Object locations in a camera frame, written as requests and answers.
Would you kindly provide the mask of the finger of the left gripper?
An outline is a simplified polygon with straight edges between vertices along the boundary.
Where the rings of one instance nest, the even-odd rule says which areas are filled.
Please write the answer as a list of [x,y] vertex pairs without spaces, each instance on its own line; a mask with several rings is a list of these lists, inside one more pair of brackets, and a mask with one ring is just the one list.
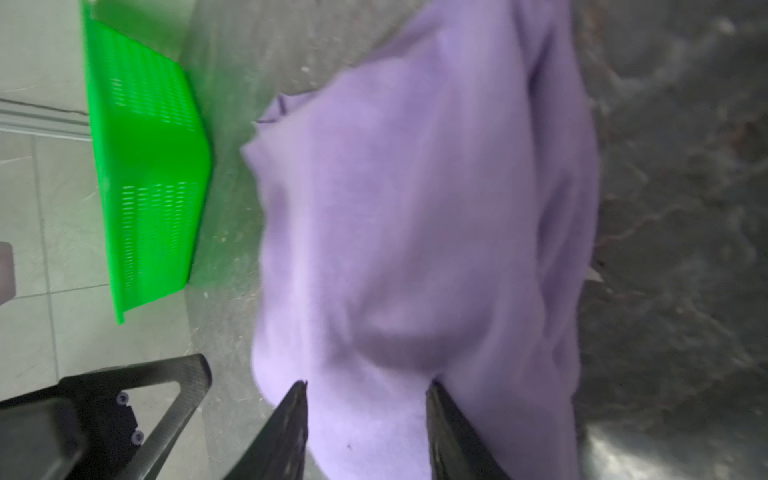
[[[176,397],[156,425],[142,427],[136,393],[174,384]],[[76,406],[88,450],[78,479],[155,479],[212,384],[205,357],[194,354],[102,369],[60,381]]]

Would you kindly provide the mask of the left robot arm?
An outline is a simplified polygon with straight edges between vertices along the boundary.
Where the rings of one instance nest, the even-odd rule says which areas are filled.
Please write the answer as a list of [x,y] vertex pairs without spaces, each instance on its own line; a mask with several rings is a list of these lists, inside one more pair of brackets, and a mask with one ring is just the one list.
[[[150,434],[132,389],[176,383],[180,392]],[[1,403],[4,479],[155,479],[212,384],[201,354],[112,367]]]

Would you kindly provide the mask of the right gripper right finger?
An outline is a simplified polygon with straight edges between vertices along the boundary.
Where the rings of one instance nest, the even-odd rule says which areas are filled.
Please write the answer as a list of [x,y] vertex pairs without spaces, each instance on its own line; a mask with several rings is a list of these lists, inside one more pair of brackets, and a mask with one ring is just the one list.
[[426,393],[426,425],[432,479],[510,479],[438,381]]

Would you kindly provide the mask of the purple t-shirt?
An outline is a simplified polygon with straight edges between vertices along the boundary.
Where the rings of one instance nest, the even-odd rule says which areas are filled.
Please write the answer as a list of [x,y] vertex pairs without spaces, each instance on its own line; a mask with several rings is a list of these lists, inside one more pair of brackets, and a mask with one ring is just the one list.
[[446,387],[515,479],[579,475],[599,155],[567,1],[433,1],[243,155],[265,213],[254,378],[308,384],[330,479],[430,477]]

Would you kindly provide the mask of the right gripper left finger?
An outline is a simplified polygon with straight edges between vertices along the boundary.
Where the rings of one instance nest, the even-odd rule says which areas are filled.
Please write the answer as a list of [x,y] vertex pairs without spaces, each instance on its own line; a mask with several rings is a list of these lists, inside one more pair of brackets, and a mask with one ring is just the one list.
[[224,479],[301,480],[307,439],[307,383],[297,381]]

